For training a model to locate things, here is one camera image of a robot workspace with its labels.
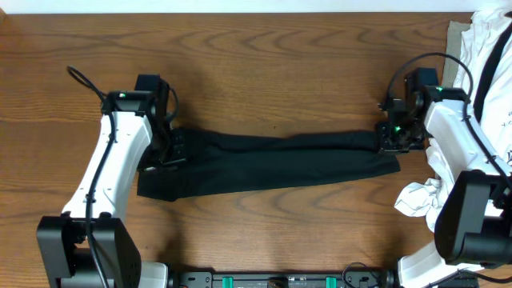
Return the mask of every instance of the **wood grain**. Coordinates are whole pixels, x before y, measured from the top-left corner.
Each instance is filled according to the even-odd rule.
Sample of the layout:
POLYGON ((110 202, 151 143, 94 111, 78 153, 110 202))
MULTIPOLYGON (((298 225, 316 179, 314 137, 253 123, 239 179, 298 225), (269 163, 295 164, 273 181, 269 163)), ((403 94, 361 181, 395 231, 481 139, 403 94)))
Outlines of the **wood grain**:
MULTIPOLYGON (((99 131, 103 90, 160 73, 181 100, 178 124, 232 134, 373 129, 392 73, 444 51, 468 14, 11 15, 0 26, 0 286, 44 287, 35 229, 79 184, 99 131)), ((419 65, 441 71, 442 59, 419 65)), ((130 196, 127 228, 143 259, 238 270, 389 266, 432 239, 393 208, 433 172, 424 153, 402 172, 333 185, 160 202, 130 196)), ((511 269, 491 271, 505 276, 511 269)))

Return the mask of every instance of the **black cloth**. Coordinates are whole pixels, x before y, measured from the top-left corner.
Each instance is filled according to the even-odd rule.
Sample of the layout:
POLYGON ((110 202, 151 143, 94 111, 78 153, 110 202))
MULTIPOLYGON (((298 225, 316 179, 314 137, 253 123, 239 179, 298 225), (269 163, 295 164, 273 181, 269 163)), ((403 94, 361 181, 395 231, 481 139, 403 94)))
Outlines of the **black cloth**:
POLYGON ((138 195, 178 198, 312 186, 400 171, 395 156, 377 154, 375 132, 237 136, 183 129, 187 163, 141 172, 138 195))
MULTIPOLYGON (((507 13, 506 16, 512 17, 512 12, 507 13)), ((486 64, 483 67, 482 76, 480 77, 480 82, 478 83, 478 89, 474 96, 473 103, 474 116, 477 118, 478 122, 482 119, 483 104, 486 100, 487 92, 489 92, 490 84, 494 78, 494 73, 502 59, 503 49, 505 48, 505 44, 508 43, 511 34, 512 23, 499 36, 493 50, 490 52, 486 64)))

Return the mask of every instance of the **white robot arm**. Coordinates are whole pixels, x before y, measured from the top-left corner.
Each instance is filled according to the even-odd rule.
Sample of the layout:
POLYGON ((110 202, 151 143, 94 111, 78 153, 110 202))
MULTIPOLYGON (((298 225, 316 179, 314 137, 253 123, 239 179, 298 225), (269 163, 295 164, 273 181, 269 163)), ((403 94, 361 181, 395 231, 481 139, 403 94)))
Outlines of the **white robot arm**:
MULTIPOLYGON (((475 132, 487 150, 492 155, 497 155, 480 125, 476 122, 472 106, 468 108, 468 115, 473 116, 470 122, 475 132)), ((426 131, 437 140, 454 178, 458 178, 460 173, 465 170, 478 170, 487 175, 498 176, 498 172, 486 159, 482 149, 464 123, 463 109, 464 102, 460 100, 442 100, 432 103, 425 118, 426 131)), ((506 174, 512 174, 512 167, 502 159, 496 158, 495 161, 506 174)), ((405 256, 398 261, 398 277, 400 284, 404 287, 427 287, 437 280, 449 277, 458 270, 478 271, 484 268, 479 264, 464 262, 447 265, 445 259, 439 254, 436 243, 432 241, 415 254, 405 256)))
MULTIPOLYGON (((469 73, 459 60, 439 53, 405 66, 433 55, 452 58, 469 73)), ((512 168, 497 156, 468 104, 463 90, 438 86, 436 71, 426 68, 406 76, 405 101, 388 95, 381 104, 389 120, 378 124, 382 152, 422 150, 425 136, 433 137, 456 179, 436 221, 434 241, 398 261, 399 284, 405 288, 433 287, 512 261, 512 168)))
MULTIPOLYGON (((95 89, 85 77, 79 81, 95 89)), ((102 126, 82 182, 62 215, 43 217, 38 227, 38 244, 50 287, 172 287, 168 267, 142 262, 122 224, 137 169, 177 165, 185 160, 170 130, 175 113, 170 118, 166 113, 170 91, 177 101, 175 92, 159 76, 139 75, 135 91, 114 91, 106 98, 100 97, 102 126), (86 234, 88 225, 92 234, 86 234), (86 236, 90 249, 77 248, 75 244, 86 236), (96 269, 101 270, 100 277, 96 269)))

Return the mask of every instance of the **black cable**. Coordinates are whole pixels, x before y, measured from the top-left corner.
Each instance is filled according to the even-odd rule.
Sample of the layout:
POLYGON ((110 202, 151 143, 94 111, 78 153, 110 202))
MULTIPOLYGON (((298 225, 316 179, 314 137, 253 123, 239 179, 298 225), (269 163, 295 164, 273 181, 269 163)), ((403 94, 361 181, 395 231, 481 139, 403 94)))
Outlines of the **black cable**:
MULTIPOLYGON (((67 67, 67 72, 78 81, 80 84, 84 85, 85 87, 91 89, 96 93, 96 95, 100 98, 102 102, 105 101, 104 99, 104 93, 101 92, 84 74, 82 74, 80 71, 78 71, 76 68, 72 66, 67 67)), ((112 145, 115 142, 115 121, 114 116, 112 115, 112 111, 106 112, 107 116, 110 120, 110 135, 109 135, 109 141, 106 144, 105 152, 103 153, 103 156, 98 164, 98 168, 96 169, 96 172, 94 173, 93 180, 90 184, 89 193, 86 195, 86 235, 89 239, 89 248, 90 248, 90 254, 93 258, 94 264, 96 265, 96 270, 98 271, 99 277, 102 281, 104 288, 109 288, 109 283, 105 275, 105 271, 103 270, 102 263, 99 260, 98 256, 98 250, 96 247, 96 240, 94 239, 93 233, 92 233, 92 205, 94 202, 94 192, 96 191, 96 185, 99 180, 99 176, 102 173, 103 166, 105 165, 106 159, 108 158, 109 152, 112 148, 112 145)))
POLYGON ((74 68, 73 66, 68 66, 66 71, 78 83, 95 92, 102 102, 105 101, 106 94, 101 92, 95 84, 93 84, 84 74, 82 74, 82 72, 78 71, 78 69, 74 68))
POLYGON ((343 282, 349 287, 349 288, 355 288, 352 284, 350 284, 347 280, 346 280, 346 272, 348 271, 349 268, 351 268, 353 265, 361 265, 363 267, 365 267, 368 272, 370 272, 371 276, 375 279, 375 281, 377 282, 377 284, 373 285, 373 286, 368 286, 368 288, 375 288, 375 287, 379 287, 381 285, 381 280, 379 277, 377 277, 377 275, 374 274, 374 272, 371 271, 371 269, 366 266, 364 263, 361 263, 361 262, 352 262, 351 264, 349 264, 342 272, 342 280, 343 282))
POLYGON ((478 146, 480 146, 480 149, 482 149, 482 152, 484 153, 484 155, 487 157, 487 159, 489 160, 490 164, 496 169, 496 171, 499 173, 499 175, 501 176, 502 180, 505 182, 505 184, 508 186, 508 188, 510 189, 510 191, 512 192, 512 182, 510 182, 508 176, 505 174, 505 172, 502 170, 502 168, 496 163, 496 161, 494 160, 494 158, 496 156, 493 156, 490 154, 490 152, 488 151, 488 149, 486 148, 486 146, 483 144, 482 140, 478 137, 478 135, 476 134, 476 132, 474 131, 474 128, 473 126, 471 125, 470 123, 470 116, 468 116, 467 114, 467 107, 468 105, 470 104, 471 102, 471 94, 473 93, 473 86, 474 86, 474 81, 473 81, 473 75, 471 74, 471 71, 469 70, 469 68, 464 65, 464 63, 462 61, 460 61, 459 59, 457 59, 456 57, 452 56, 452 55, 449 55, 449 54, 445 54, 445 53, 441 53, 441 52, 432 52, 432 53, 425 53, 425 54, 421 54, 419 56, 416 56, 414 58, 412 58, 411 60, 407 61, 405 64, 403 64, 400 68, 398 68, 398 70, 394 73, 393 77, 391 78, 391 81, 390 81, 390 84, 388 85, 387 87, 387 91, 386 91, 386 96, 388 98, 391 98, 391 88, 393 88, 393 85, 394 83, 397 81, 398 77, 413 63, 413 62, 416 62, 417 60, 421 59, 421 58, 426 58, 426 57, 429 57, 429 56, 441 56, 441 57, 444 57, 444 58, 449 58, 449 59, 452 59, 453 61, 455 61, 457 64, 459 64, 463 69, 464 71, 468 74, 469 78, 470 78, 470 88, 468 89, 468 93, 467 93, 467 98, 465 99, 464 101, 464 107, 462 109, 462 117, 464 118, 464 123, 467 125, 467 128, 468 130, 470 131, 471 133, 471 136, 473 136, 474 140, 476 141, 476 143, 478 144, 478 146))
POLYGON ((489 277, 489 276, 485 276, 483 274, 476 273, 476 272, 473 272, 473 271, 462 269, 462 270, 457 270, 457 272, 448 275, 446 278, 443 278, 441 280, 437 280, 436 282, 430 283, 426 288, 433 288, 433 287, 439 286, 439 285, 441 285, 441 284, 443 284, 445 282, 448 282, 450 280, 455 279, 456 277, 463 276, 464 274, 469 275, 469 276, 473 276, 473 277, 476 277, 476 278, 480 278, 481 280, 492 282, 492 283, 496 283, 496 284, 512 283, 512 277, 498 279, 498 278, 492 278, 492 277, 489 277))
POLYGON ((176 118, 176 116, 178 116, 178 112, 179 112, 179 100, 178 100, 178 96, 176 95, 176 91, 174 91, 173 87, 169 87, 169 90, 170 90, 170 92, 172 92, 172 94, 174 96, 174 103, 176 104, 176 107, 174 108, 173 113, 166 116, 167 124, 170 124, 176 118))
POLYGON ((387 87, 387 90, 386 90, 386 96, 388 98, 391 97, 391 88, 393 88, 393 85, 394 83, 397 81, 398 77, 407 69, 409 68, 410 64, 416 62, 417 60, 419 59, 422 59, 422 58, 427 58, 427 57, 430 57, 430 56, 441 56, 441 57, 444 57, 444 58, 449 58, 449 59, 452 59, 454 60, 457 64, 459 64, 460 66, 462 66, 462 68, 464 68, 464 71, 466 73, 468 73, 468 75, 470 76, 470 89, 468 90, 468 96, 471 97, 471 93, 473 93, 473 76, 471 75, 471 72, 470 70, 467 68, 466 65, 464 65, 464 63, 462 63, 462 61, 458 60, 456 57, 452 56, 452 55, 449 55, 449 54, 445 54, 445 53, 442 53, 442 52, 431 52, 431 53, 425 53, 425 54, 421 54, 419 56, 416 56, 414 58, 412 58, 411 60, 407 61, 404 65, 402 65, 400 68, 398 68, 398 70, 394 73, 393 77, 391 78, 391 81, 390 81, 390 84, 388 85, 387 87))

